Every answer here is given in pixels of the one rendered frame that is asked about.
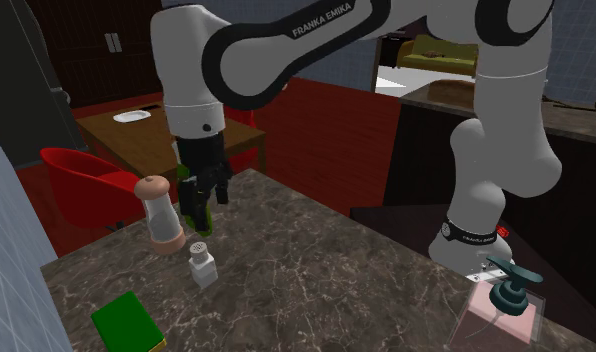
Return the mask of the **green bottle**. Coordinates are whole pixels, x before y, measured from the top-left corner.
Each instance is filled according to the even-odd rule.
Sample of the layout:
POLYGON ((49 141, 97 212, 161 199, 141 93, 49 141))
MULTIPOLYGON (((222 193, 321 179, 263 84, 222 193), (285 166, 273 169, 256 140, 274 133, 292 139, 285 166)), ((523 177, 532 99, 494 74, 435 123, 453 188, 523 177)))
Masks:
MULTIPOLYGON (((186 179, 188 176, 189 176, 189 169, 187 167, 185 167, 184 165, 178 163, 177 164, 177 182, 180 182, 181 180, 186 179)), ((213 221, 211 218, 209 205, 206 205, 206 208, 205 208, 205 223, 207 225, 205 231, 196 229, 197 222, 191 216, 185 215, 184 213, 182 213, 182 215, 183 215, 187 225, 190 228, 192 228, 193 230, 195 230, 201 237, 208 237, 213 233, 213 221)))

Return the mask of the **brown wooden table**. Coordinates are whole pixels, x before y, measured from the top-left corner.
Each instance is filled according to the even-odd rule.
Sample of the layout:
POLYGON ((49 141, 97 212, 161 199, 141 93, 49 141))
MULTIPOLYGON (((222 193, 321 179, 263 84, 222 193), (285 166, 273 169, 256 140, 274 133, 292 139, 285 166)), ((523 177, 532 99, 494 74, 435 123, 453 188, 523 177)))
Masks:
MULTIPOLYGON (((77 124, 92 151, 99 145, 126 169, 138 177, 161 175, 169 180, 176 177, 177 161, 171 147, 163 103, 150 111, 150 116, 130 123, 113 119, 117 111, 84 117, 77 124)), ((266 172, 266 133, 237 121, 227 119, 224 129, 225 153, 233 157, 251 148, 258 149, 258 171, 266 172)))

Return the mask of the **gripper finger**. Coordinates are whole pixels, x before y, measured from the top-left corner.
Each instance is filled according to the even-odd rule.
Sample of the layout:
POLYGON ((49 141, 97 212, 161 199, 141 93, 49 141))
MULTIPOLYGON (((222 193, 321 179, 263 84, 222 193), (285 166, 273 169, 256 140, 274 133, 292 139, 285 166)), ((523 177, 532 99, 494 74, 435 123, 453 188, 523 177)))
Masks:
POLYGON ((221 167, 216 172, 217 180, 215 186, 216 199, 219 204, 227 204, 228 197, 228 183, 233 176, 230 168, 221 167))
POLYGON ((181 214, 191 216, 196 222, 197 230, 206 230, 205 208, 208 198, 199 190, 194 179, 185 179, 179 182, 178 196, 181 214))

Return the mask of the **yellow-green sofa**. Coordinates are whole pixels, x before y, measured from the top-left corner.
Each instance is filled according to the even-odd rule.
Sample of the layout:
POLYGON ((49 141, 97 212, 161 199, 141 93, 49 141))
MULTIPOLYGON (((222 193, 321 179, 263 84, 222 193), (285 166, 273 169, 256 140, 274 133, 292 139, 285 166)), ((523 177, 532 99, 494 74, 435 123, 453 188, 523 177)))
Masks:
POLYGON ((397 67, 474 76, 478 46, 417 35, 398 51, 397 67))

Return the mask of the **green sponge with yellow underside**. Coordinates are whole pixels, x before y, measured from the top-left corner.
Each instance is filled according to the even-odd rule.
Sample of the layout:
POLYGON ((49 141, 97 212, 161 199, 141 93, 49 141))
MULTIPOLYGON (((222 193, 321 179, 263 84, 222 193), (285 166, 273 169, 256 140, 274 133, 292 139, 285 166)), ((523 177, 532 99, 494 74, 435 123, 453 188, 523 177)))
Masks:
POLYGON ((91 314, 108 352, 161 352, 166 338, 133 291, 91 314))

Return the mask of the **dark kitchen counter cabinet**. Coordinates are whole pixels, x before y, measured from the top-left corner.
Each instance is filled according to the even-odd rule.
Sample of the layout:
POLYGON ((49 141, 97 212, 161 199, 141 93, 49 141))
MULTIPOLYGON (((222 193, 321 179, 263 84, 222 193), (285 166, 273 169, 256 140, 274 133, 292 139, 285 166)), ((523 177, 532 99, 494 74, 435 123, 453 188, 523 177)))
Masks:
MULTIPOLYGON (((453 129, 473 117, 470 94, 454 92, 453 103, 428 98, 427 87, 401 97, 384 203, 448 205, 454 189, 453 129)), ((523 199, 507 195, 502 218, 521 235, 581 234, 596 231, 596 114, 542 105, 547 139, 563 173, 547 194, 523 199)))

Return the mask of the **white salt shaker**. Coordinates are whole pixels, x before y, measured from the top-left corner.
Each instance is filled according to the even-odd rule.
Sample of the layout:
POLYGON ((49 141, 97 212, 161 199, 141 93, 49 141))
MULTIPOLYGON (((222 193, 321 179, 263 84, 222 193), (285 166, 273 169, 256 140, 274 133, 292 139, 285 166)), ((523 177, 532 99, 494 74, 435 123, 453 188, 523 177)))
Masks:
POLYGON ((193 280, 204 289, 218 279, 214 257, 209 253, 204 242, 193 243, 188 260, 193 280))

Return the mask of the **white plate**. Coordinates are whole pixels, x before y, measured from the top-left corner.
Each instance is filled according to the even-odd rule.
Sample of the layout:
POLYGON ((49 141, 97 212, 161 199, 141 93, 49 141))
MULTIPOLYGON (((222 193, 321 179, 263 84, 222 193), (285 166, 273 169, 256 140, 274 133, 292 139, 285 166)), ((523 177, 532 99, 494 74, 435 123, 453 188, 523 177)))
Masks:
POLYGON ((151 113, 145 110, 133 110, 113 116, 113 120, 119 123, 131 123, 149 118, 151 113))

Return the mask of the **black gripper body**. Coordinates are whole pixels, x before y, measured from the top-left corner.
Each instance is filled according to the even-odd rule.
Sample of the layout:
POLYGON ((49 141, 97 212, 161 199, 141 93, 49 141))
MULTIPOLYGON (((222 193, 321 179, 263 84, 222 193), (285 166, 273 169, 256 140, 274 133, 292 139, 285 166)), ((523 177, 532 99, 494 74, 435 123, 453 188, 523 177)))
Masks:
POLYGON ((177 137, 178 149, 177 179, 185 180, 198 176, 206 169, 218 168, 220 175, 230 180, 233 171, 225 153, 224 134, 219 132, 210 137, 186 139, 177 137))

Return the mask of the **black refrigerator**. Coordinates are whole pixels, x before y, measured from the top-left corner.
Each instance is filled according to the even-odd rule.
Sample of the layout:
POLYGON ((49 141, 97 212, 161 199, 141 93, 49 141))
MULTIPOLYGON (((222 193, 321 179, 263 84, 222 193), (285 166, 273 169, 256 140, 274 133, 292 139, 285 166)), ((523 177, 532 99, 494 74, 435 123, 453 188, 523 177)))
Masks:
POLYGON ((0 0, 0 146, 14 167, 47 147, 88 149, 69 103, 27 1, 0 0))

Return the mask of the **dark brown cupboard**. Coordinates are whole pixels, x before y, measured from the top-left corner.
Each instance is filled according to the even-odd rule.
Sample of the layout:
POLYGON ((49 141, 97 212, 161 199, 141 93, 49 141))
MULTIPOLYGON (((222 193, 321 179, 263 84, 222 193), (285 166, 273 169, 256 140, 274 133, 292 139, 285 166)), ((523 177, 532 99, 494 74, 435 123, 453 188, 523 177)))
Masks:
POLYGON ((161 0, 26 0, 73 108, 159 92, 150 21, 161 0))

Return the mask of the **clear grinder with tan caps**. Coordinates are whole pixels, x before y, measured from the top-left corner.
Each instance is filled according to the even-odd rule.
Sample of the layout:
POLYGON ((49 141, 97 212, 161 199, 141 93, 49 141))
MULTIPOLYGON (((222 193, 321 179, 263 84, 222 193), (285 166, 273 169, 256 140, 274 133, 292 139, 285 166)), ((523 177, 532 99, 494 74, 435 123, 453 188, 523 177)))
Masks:
POLYGON ((183 228, 171 203, 169 189, 169 181, 159 175, 142 178, 134 187, 134 193, 145 209, 151 245, 161 255, 177 252, 186 242, 183 228))

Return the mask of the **pink soap dispenser, teal pump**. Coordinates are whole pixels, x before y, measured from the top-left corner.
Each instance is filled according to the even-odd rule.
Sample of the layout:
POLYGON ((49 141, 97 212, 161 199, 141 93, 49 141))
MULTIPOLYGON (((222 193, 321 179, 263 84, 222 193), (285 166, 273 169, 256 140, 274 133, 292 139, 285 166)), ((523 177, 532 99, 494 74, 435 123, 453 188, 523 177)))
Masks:
POLYGON ((475 286, 453 327, 446 352, 525 352, 538 336, 544 299, 527 290, 543 281, 535 272, 495 256, 496 267, 475 275, 475 286))

